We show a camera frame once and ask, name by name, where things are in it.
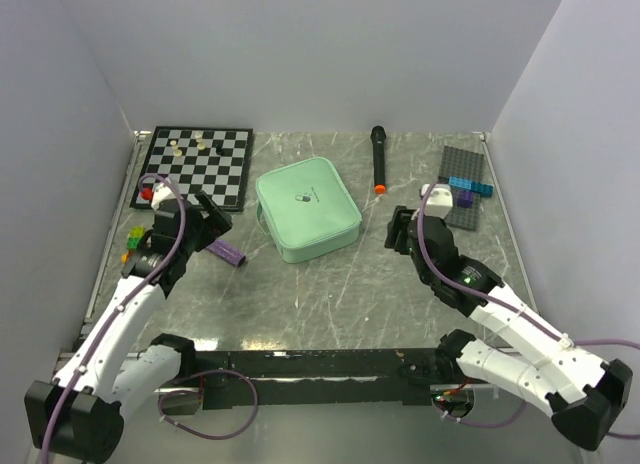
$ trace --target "purple object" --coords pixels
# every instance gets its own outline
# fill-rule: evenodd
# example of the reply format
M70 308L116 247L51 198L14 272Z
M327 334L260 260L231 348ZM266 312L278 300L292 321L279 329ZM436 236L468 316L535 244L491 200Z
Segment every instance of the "purple object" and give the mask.
M207 246L207 251L213 252L220 259L227 261L234 267L240 267L247 260L247 256L222 239L213 241L213 244Z
M473 192L466 189L460 191L456 204L458 207L471 207L471 205L473 204Z

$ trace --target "white wall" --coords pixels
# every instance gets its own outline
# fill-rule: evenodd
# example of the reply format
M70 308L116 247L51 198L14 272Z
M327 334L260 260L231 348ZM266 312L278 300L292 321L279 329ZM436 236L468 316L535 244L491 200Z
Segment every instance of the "white wall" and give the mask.
M560 0L63 0L134 129L490 129Z
M0 0L0 449L77 336L131 153L115 97L60 0Z
M640 340L638 9L563 0L490 144L538 306L576 338ZM638 381L619 432L640 432ZM640 443L602 449L626 464Z

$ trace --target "cable tie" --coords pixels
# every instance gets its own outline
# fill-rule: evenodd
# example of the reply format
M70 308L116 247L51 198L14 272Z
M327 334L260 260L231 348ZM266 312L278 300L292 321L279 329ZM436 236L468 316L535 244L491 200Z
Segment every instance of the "cable tie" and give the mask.
M569 339L569 335L566 333L562 334L562 338L558 341L558 345L560 347L558 352L555 352L553 354L548 354L538 359L536 362L533 363L533 367L535 367L536 369L540 369L546 366L547 364L549 364L550 362L552 362L556 357L558 357L564 351L568 349L573 349L575 347L573 341Z
M502 327L500 327L497 331L494 331L494 334L497 334L499 336L502 331L504 331L505 329L510 328L513 325L513 323L515 322L515 320L518 319L522 315L522 313L524 311L526 311L526 310L527 310L527 306L522 304L521 307L520 307L520 310L518 312L516 312L513 317L509 317L509 321L507 323L503 324Z
M575 346L573 341L569 339L569 334L567 333L562 334L562 339L558 341L558 344L560 344L560 346L562 346L564 349L571 349Z

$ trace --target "chessboard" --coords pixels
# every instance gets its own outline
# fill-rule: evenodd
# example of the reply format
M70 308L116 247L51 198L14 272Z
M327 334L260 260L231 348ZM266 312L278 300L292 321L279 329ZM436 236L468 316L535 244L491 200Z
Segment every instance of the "chessboard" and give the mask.
M252 145L252 129L156 127L140 177L160 174L194 205L199 205L196 193L204 191L221 209L239 212L244 207ZM158 185L149 181L144 187ZM136 188L131 207L150 209L151 205Z

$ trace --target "yellow lego brick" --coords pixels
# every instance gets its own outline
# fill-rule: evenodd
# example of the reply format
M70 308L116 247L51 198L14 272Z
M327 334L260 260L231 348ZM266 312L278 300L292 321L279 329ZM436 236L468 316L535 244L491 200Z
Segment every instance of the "yellow lego brick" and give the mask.
M135 226L131 228L131 231L129 231L129 236L128 237L142 237L144 235L144 227L142 226Z

